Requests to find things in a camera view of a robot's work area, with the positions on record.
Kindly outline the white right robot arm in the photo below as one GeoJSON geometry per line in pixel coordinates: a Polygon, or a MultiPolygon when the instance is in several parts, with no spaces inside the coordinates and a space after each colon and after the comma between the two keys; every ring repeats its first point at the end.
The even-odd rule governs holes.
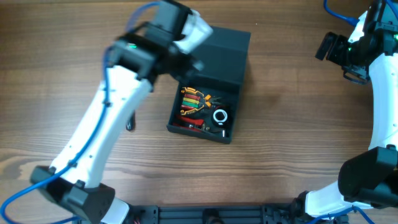
{"type": "Polygon", "coordinates": [[[338,179],[303,192],[290,215],[305,223],[331,223],[366,209],[397,207],[397,1],[373,1],[359,18],[337,18],[354,27],[349,37],[329,32],[315,56],[343,70],[345,79],[373,89],[373,133],[366,152],[347,160],[338,179]]]}

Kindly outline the black round tape measure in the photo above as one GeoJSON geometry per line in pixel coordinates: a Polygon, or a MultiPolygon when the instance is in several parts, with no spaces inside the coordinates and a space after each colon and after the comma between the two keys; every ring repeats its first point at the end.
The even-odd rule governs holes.
{"type": "Polygon", "coordinates": [[[229,106],[217,106],[211,114],[211,124],[217,128],[228,128],[231,124],[231,108],[229,106]]]}

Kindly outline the orange black multicolour tool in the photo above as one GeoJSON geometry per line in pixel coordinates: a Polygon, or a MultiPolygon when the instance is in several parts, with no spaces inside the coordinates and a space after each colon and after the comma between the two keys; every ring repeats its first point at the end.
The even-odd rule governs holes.
{"type": "Polygon", "coordinates": [[[191,87],[182,87],[180,92],[183,95],[180,106],[181,116],[190,116],[204,109],[212,109],[216,106],[224,105],[221,102],[221,97],[205,94],[191,87]]]}

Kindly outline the black storage box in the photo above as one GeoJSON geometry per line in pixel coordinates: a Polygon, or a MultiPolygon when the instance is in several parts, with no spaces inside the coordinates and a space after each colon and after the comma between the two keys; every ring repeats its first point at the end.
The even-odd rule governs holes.
{"type": "MultiPolygon", "coordinates": [[[[246,59],[250,37],[251,34],[245,31],[221,27],[213,28],[213,33],[210,37],[192,53],[195,58],[204,63],[204,69],[188,83],[178,84],[174,105],[167,124],[168,131],[225,144],[229,144],[232,141],[236,113],[246,73],[246,59]],[[191,87],[205,94],[221,97],[221,102],[224,103],[222,106],[229,106],[231,108],[232,118],[230,127],[224,128],[228,133],[227,138],[212,136],[206,132],[195,132],[172,125],[175,116],[180,115],[180,106],[183,98],[180,92],[182,87],[191,87]]],[[[204,109],[197,114],[186,117],[203,119],[206,126],[214,128],[215,126],[211,124],[210,119],[213,109],[204,109]]]]}

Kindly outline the black red handled screwdriver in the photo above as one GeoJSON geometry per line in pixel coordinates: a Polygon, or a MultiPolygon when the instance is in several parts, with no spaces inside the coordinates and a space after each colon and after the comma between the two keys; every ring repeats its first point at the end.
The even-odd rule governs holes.
{"type": "Polygon", "coordinates": [[[126,123],[126,130],[127,131],[133,131],[136,127],[136,113],[133,112],[133,114],[131,115],[131,117],[129,118],[129,120],[126,123]]]}

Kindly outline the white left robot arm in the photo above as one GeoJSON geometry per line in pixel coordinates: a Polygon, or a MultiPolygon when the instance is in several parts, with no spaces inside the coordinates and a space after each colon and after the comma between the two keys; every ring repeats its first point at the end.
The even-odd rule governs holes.
{"type": "Polygon", "coordinates": [[[129,205],[102,182],[108,157],[159,75],[188,80],[198,71],[192,52],[212,33],[200,14],[176,1],[158,1],[150,22],[130,27],[104,53],[93,101],[72,138],[49,166],[34,169],[32,187],[88,223],[124,223],[129,205]]]}

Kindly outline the red handled pliers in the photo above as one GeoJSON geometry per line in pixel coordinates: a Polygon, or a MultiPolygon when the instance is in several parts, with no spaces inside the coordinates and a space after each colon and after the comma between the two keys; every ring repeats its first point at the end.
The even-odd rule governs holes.
{"type": "Polygon", "coordinates": [[[207,131],[207,126],[203,119],[192,119],[180,115],[175,116],[172,125],[200,133],[207,131]]]}

